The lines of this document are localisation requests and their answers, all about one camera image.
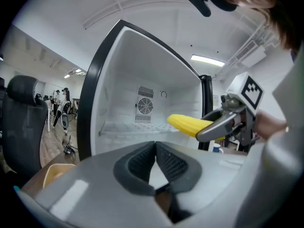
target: yellow container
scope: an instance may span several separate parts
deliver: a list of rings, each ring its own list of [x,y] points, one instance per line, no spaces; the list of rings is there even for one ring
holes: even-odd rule
[[[43,188],[60,177],[63,173],[69,169],[75,167],[74,164],[53,164],[48,168],[46,176],[43,181]]]

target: ceiling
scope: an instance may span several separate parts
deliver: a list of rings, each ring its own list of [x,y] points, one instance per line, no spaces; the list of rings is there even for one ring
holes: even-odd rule
[[[187,0],[30,0],[13,23],[87,70],[109,30],[124,19],[171,46],[200,74],[213,76],[218,66],[191,62],[191,55],[227,62],[265,19],[250,9],[224,12],[208,5],[212,15],[205,18]]]
[[[26,53],[33,61],[39,62],[40,66],[51,68],[60,78],[64,78],[69,72],[79,69],[78,66],[37,42],[20,29],[11,26],[5,38],[5,42],[2,44],[2,51],[6,52],[4,54],[5,62],[11,62],[9,57],[14,57],[14,55],[10,52],[16,50]],[[73,74],[70,79],[77,81],[83,80],[84,77],[85,76],[83,75]]]

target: ceiling light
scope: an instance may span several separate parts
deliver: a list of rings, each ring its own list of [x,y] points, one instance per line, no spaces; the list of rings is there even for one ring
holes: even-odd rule
[[[220,67],[225,65],[225,63],[223,63],[223,62],[213,60],[213,59],[210,59],[210,58],[207,58],[207,57],[197,56],[197,55],[192,55],[191,60],[204,62],[204,63],[210,63],[210,64],[220,66]]]

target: mini refrigerator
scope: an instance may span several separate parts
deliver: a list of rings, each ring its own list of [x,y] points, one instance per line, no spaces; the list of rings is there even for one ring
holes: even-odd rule
[[[146,141],[207,150],[209,143],[181,133],[167,117],[201,118],[212,107],[210,76],[200,76],[161,40],[120,20],[85,77],[77,120],[80,160]]]

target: robotic hand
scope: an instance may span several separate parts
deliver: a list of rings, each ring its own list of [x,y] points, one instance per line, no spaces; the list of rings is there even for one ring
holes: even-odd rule
[[[236,76],[221,96],[222,107],[202,118],[213,123],[196,134],[197,140],[208,142],[231,133],[242,145],[257,140],[253,129],[263,94],[261,86],[247,72]]]

